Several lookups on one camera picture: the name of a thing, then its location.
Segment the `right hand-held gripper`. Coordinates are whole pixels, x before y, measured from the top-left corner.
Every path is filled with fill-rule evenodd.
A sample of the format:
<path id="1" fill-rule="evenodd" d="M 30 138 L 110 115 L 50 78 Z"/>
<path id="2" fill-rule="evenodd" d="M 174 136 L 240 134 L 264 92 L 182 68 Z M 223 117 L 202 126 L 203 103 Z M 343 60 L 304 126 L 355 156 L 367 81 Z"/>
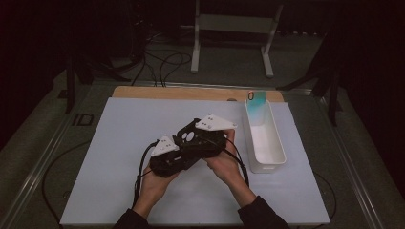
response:
<path id="1" fill-rule="evenodd" d="M 214 114 L 198 119 L 192 125 L 195 151 L 201 158 L 217 156 L 226 147 L 224 131 L 235 130 L 238 125 Z"/>

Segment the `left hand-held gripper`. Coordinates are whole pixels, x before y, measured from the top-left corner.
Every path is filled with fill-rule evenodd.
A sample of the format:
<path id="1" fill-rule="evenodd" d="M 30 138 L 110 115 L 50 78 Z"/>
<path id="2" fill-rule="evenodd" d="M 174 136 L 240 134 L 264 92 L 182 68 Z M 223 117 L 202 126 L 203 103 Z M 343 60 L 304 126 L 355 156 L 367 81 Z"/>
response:
<path id="1" fill-rule="evenodd" d="M 190 168 L 191 160 L 184 155 L 184 150 L 167 135 L 163 136 L 153 150 L 149 166 L 160 177 L 172 175 Z"/>

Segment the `white plastic bin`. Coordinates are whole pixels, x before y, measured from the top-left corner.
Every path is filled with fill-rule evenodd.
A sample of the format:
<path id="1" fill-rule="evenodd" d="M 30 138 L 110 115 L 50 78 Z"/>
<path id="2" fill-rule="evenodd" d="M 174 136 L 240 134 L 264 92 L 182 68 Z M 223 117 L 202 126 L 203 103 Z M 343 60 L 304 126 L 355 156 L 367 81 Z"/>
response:
<path id="1" fill-rule="evenodd" d="M 245 101 L 244 131 L 249 168 L 255 174 L 275 172 L 287 158 L 284 152 L 270 103 L 266 100 L 264 122 L 250 123 Z"/>

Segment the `person's left hand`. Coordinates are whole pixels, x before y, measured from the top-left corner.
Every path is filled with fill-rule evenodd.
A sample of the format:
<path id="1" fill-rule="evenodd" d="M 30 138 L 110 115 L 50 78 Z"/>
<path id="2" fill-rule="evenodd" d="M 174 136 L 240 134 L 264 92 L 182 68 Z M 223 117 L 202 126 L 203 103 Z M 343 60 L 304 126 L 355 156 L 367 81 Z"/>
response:
<path id="1" fill-rule="evenodd" d="M 170 182 L 178 175 L 179 174 L 174 174 L 170 177 L 160 177 L 155 175 L 152 169 L 147 166 L 144 169 L 139 198 L 133 210 L 139 214 L 150 212 L 153 206 L 164 196 Z"/>

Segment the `person's right hand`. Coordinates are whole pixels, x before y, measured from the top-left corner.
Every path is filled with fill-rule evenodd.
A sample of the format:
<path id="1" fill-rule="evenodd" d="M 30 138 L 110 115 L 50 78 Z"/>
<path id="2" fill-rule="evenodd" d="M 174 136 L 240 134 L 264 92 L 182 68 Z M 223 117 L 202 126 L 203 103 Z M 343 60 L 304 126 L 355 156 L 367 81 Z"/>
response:
<path id="1" fill-rule="evenodd" d="M 225 150 L 220 152 L 217 156 L 206 158 L 205 162 L 231 191 L 236 191 L 245 186 L 245 181 L 240 174 L 239 163 L 235 159 L 236 150 L 233 146 L 235 131 L 225 130 L 224 135 L 226 137 Z"/>

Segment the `white table mat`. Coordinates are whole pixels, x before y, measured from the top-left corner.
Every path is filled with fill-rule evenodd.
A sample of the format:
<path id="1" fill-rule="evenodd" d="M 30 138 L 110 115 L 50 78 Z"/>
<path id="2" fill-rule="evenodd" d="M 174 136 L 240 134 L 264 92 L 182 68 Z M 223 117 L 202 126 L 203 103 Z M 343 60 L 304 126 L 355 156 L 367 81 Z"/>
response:
<path id="1" fill-rule="evenodd" d="M 271 110 L 287 160 L 273 173 L 250 173 L 251 189 L 291 225 L 329 222 L 288 104 L 275 102 Z M 235 144 L 246 156 L 242 102 L 109 98 L 62 224 L 115 223 L 133 203 L 139 165 L 149 159 L 143 153 L 147 146 L 208 114 L 236 123 Z M 171 182 L 148 220 L 154 225 L 238 225 L 237 209 L 226 185 L 199 161 Z"/>

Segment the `white metal stand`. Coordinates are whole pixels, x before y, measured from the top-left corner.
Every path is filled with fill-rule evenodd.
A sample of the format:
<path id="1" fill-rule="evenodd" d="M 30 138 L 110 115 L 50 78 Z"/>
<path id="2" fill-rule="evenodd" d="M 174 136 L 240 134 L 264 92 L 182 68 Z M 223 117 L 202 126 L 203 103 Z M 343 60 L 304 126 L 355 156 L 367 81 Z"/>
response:
<path id="1" fill-rule="evenodd" d="M 267 42 L 261 48 L 261 56 L 266 77 L 272 78 L 274 76 L 269 51 L 284 8 L 283 4 L 277 6 L 271 17 L 249 17 L 201 13 L 201 0 L 194 1 L 194 47 L 191 57 L 191 73 L 197 73 L 199 71 L 201 52 L 200 31 L 230 31 L 267 34 Z"/>

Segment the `black tripod stand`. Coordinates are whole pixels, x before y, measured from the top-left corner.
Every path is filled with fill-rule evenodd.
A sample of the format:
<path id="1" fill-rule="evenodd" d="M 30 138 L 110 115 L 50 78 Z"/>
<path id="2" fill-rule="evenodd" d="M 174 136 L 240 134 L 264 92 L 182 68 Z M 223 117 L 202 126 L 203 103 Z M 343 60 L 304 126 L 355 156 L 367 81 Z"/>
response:
<path id="1" fill-rule="evenodd" d="M 328 118 L 333 126 L 336 126 L 337 95 L 339 84 L 339 69 L 341 67 L 342 51 L 344 48 L 344 36 L 333 25 L 326 33 L 323 41 L 309 64 L 304 76 L 295 81 L 277 87 L 278 91 L 290 91 L 298 86 L 317 79 L 311 89 L 311 94 L 322 97 L 329 92 Z"/>
<path id="2" fill-rule="evenodd" d="M 100 62 L 95 61 L 86 55 L 79 57 L 68 56 L 66 60 L 66 86 L 65 97 L 67 99 L 66 114 L 69 114 L 75 106 L 75 77 L 84 72 L 84 69 L 90 66 L 100 71 L 115 81 L 129 82 L 129 79 L 115 73 L 110 67 L 106 67 Z"/>

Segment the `black floor bracket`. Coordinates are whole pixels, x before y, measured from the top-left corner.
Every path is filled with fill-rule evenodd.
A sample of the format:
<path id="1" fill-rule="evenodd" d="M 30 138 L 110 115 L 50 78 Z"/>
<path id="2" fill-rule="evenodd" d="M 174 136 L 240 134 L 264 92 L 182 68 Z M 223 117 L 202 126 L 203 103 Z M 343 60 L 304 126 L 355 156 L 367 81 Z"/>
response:
<path id="1" fill-rule="evenodd" d="M 73 126 L 91 126 L 94 122 L 92 114 L 76 114 L 73 120 Z"/>

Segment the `aluminium frame rail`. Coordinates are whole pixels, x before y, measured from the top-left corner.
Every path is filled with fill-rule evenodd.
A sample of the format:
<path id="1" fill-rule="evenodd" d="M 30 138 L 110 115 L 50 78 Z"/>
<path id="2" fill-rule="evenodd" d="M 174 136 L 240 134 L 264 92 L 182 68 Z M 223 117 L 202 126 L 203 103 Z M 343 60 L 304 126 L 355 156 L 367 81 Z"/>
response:
<path id="1" fill-rule="evenodd" d="M 364 183 L 362 182 L 360 175 L 358 174 L 349 151 L 343 142 L 341 135 L 337 128 L 330 122 L 328 116 L 328 103 L 324 97 L 316 98 L 316 104 L 323 116 L 324 121 L 330 131 L 331 137 L 335 142 L 338 150 L 342 166 L 345 170 L 346 176 L 351 184 L 353 192 L 356 196 L 357 202 L 363 212 L 365 220 L 367 221 L 370 229 L 385 229 L 380 216 L 378 215 L 374 204 L 371 200 L 369 192 L 367 191 Z"/>
<path id="2" fill-rule="evenodd" d="M 67 103 L 56 97 L 61 88 L 53 88 L 0 151 L 0 229 L 15 227 L 90 90 L 79 85 L 66 113 Z"/>

